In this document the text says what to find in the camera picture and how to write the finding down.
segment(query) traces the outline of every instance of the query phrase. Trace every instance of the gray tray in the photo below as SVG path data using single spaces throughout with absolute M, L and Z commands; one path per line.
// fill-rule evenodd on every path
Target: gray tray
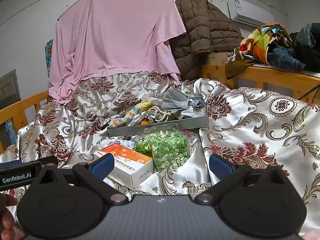
M 128 135 L 139 135 L 143 133 L 143 130 L 150 126 L 164 125 L 169 123 L 177 123 L 180 127 L 180 130 L 190 130 L 195 128 L 203 128 L 209 126 L 208 112 L 205 105 L 205 102 L 202 97 L 191 97 L 190 99 L 199 99 L 204 103 L 204 108 L 202 111 L 205 112 L 205 115 L 199 117 L 192 117 L 182 120 L 174 120 L 168 122 L 160 123 L 150 123 L 145 125 L 134 125 L 134 126 L 124 126 L 117 128 L 107 128 L 109 137 L 114 136 L 128 136 Z

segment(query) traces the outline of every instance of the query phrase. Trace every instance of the white box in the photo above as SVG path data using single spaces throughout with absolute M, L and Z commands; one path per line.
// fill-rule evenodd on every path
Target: white box
M 117 143 L 95 152 L 98 157 L 111 153 L 115 167 L 109 176 L 120 184 L 134 189 L 153 172 L 152 158 Z

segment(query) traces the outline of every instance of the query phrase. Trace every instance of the human hand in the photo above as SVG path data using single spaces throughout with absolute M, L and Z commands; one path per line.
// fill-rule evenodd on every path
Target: human hand
M 9 194 L 5 195 L 5 206 L 15 206 L 18 203 L 18 200 Z M 14 218 L 11 212 L 6 208 L 2 215 L 2 225 L 4 230 L 1 233 L 2 240 L 20 240 L 24 237 L 24 233 L 20 231 L 14 225 Z

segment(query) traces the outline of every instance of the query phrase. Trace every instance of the brown quilted jacket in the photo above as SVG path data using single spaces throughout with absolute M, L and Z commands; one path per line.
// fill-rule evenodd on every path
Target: brown quilted jacket
M 211 52 L 232 52 L 243 37 L 235 24 L 207 0 L 177 0 L 187 32 L 169 40 L 182 80 L 201 77 Z

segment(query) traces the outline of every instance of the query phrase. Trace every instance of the plastic bag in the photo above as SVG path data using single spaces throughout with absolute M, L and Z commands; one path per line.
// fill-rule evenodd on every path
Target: plastic bag
M 146 128 L 138 138 L 135 151 L 152 155 L 158 171 L 175 163 L 183 165 L 190 158 L 188 140 L 176 123 Z

